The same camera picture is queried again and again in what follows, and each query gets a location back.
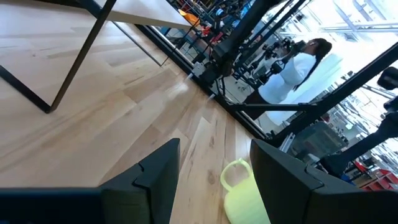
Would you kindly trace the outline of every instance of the white tabletop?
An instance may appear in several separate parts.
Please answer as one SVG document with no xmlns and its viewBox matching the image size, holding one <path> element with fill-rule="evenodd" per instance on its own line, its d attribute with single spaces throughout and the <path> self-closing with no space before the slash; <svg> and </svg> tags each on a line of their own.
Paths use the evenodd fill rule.
<svg viewBox="0 0 398 224">
<path fill-rule="evenodd" d="M 95 0 L 101 7 L 106 0 Z M 166 0 L 117 0 L 107 20 L 186 29 L 191 25 Z"/>
</svg>

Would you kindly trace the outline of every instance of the black metal table leg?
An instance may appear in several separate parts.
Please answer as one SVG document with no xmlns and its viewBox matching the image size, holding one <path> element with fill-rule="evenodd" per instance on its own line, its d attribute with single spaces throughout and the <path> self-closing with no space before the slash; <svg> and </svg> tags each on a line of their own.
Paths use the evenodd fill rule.
<svg viewBox="0 0 398 224">
<path fill-rule="evenodd" d="M 18 90 L 22 95 L 24 95 L 28 100 L 30 100 L 34 105 L 40 108 L 45 113 L 51 113 L 58 108 L 63 96 L 68 90 L 69 85 L 71 84 L 73 78 L 76 75 L 76 72 L 79 70 L 81 63 L 84 61 L 90 47 L 93 45 L 94 40 L 96 39 L 98 33 L 100 32 L 102 26 L 104 25 L 106 18 L 114 6 L 116 0 L 107 0 L 102 10 L 99 12 L 99 16 L 97 17 L 96 22 L 94 23 L 93 28 L 88 34 L 85 43 L 81 47 L 79 54 L 77 55 L 71 69 L 68 72 L 67 77 L 62 83 L 60 90 L 58 91 L 53 103 L 49 106 L 43 99 L 41 99 L 38 95 L 36 95 L 29 87 L 24 85 L 21 81 L 19 81 L 14 75 L 8 72 L 4 67 L 0 66 L 0 77 L 3 78 L 8 84 Z"/>
</svg>

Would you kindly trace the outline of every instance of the woman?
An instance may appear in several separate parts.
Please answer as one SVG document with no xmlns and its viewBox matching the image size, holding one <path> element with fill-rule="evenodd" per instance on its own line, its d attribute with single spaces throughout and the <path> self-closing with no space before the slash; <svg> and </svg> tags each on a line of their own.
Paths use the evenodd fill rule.
<svg viewBox="0 0 398 224">
<path fill-rule="evenodd" d="M 290 60 L 283 71 L 271 76 L 268 82 L 258 90 L 251 93 L 243 103 L 246 104 L 278 104 L 286 99 L 291 90 L 297 90 L 313 71 L 318 67 L 322 59 L 330 52 L 332 44 L 325 39 L 310 40 L 303 52 Z M 246 109 L 244 112 L 253 120 L 260 117 L 265 109 Z"/>
</svg>

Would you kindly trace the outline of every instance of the white shirt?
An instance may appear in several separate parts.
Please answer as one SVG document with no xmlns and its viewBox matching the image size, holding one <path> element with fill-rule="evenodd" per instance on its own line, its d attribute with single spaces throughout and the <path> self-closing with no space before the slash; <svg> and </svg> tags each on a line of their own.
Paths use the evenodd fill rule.
<svg viewBox="0 0 398 224">
<path fill-rule="evenodd" d="M 268 103 L 280 103 L 294 86 L 303 82 L 316 61 L 313 55 L 299 53 L 287 62 L 283 71 L 272 75 L 266 84 L 260 86 L 259 94 Z"/>
</svg>

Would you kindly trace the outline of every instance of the table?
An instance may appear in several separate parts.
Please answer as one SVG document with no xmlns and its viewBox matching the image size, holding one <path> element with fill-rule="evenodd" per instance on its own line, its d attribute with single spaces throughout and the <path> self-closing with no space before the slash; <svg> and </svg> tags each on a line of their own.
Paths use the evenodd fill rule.
<svg viewBox="0 0 398 224">
<path fill-rule="evenodd" d="M 97 20 L 51 105 L 47 104 L 28 86 L 24 85 L 13 74 L 0 65 L 0 77 L 45 113 L 51 113 L 58 108 L 58 105 L 106 20 L 112 20 L 116 26 L 118 25 L 115 22 L 128 22 L 152 26 L 191 27 L 166 0 L 89 0 L 82 1 L 81 3 L 87 11 L 97 18 Z M 130 35 L 126 35 L 134 43 L 138 44 Z"/>
</svg>

